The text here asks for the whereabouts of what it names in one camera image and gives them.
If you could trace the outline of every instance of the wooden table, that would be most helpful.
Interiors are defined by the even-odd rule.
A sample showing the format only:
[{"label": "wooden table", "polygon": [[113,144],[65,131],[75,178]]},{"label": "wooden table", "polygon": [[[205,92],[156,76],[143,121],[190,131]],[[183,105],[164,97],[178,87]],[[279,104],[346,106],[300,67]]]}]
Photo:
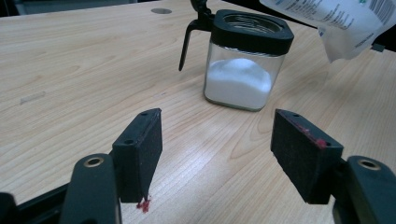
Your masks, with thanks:
[{"label": "wooden table", "polygon": [[305,204],[270,151],[276,108],[319,126],[345,146],[344,159],[367,156],[396,172],[394,52],[329,64],[317,31],[290,22],[295,39],[270,100],[247,112],[203,96],[209,33],[192,33],[177,70],[195,18],[185,0],[1,18],[0,190],[23,203],[61,186],[76,161],[108,153],[154,107],[163,154],[150,209],[124,204],[124,223],[333,223],[332,203]]}]

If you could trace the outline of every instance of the sugar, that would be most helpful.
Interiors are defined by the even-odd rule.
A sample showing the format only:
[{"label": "sugar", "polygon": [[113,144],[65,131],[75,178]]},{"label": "sugar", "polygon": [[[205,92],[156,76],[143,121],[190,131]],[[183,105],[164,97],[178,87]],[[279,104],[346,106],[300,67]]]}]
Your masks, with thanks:
[{"label": "sugar", "polygon": [[214,102],[249,109],[265,106],[271,91],[271,77],[249,59],[220,60],[210,64],[205,96]]}]

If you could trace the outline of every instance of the jar lid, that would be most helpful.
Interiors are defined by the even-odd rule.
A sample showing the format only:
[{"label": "jar lid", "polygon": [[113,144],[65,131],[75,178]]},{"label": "jar lid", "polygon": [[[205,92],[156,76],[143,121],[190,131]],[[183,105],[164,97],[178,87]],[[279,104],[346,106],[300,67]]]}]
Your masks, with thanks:
[{"label": "jar lid", "polygon": [[224,9],[216,13],[210,38],[226,48],[283,55],[294,35],[279,18]]}]

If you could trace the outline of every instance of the plastic bag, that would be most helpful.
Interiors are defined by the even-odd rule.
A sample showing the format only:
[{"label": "plastic bag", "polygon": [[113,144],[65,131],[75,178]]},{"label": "plastic bag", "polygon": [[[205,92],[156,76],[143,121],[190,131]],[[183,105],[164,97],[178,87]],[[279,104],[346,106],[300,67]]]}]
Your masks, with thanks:
[{"label": "plastic bag", "polygon": [[396,24],[396,0],[260,0],[318,27],[330,62],[352,59]]}]

